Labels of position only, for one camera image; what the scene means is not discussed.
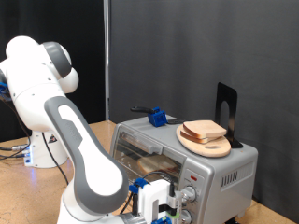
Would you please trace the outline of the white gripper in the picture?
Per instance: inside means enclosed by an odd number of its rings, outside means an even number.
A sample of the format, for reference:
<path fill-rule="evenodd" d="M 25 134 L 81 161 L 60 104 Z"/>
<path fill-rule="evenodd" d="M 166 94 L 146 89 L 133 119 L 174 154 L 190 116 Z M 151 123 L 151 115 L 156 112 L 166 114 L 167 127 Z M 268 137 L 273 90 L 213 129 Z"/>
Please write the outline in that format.
<path fill-rule="evenodd" d="M 138 192 L 138 213 L 151 223 L 166 215 L 166 212 L 160 212 L 159 206 L 167 204 L 170 183 L 164 179 L 153 181 Z"/>

